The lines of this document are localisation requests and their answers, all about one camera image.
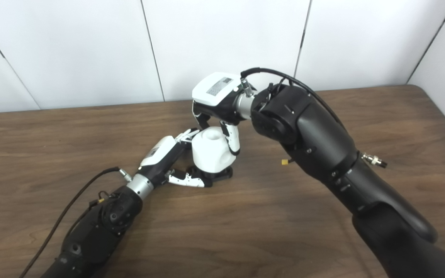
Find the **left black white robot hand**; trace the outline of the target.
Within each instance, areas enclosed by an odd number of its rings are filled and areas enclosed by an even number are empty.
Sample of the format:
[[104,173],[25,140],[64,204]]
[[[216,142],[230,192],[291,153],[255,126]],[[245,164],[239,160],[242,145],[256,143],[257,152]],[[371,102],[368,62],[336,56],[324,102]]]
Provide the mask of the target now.
[[192,140],[199,132],[199,129],[192,128],[176,137],[163,137],[144,157],[136,173],[147,178],[154,188],[166,183],[211,188],[212,182],[202,178],[200,174],[173,169],[174,163],[184,151],[192,149]]

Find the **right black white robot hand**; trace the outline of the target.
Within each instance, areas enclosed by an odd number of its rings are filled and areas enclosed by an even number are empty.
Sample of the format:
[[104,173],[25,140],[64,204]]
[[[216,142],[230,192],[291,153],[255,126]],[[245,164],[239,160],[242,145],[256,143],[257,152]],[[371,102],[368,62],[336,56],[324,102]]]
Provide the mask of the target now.
[[243,93],[240,76],[215,72],[205,77],[192,90],[192,114],[201,130],[210,127],[210,118],[219,120],[220,127],[234,156],[240,153],[237,126],[244,117],[237,109],[237,102]]

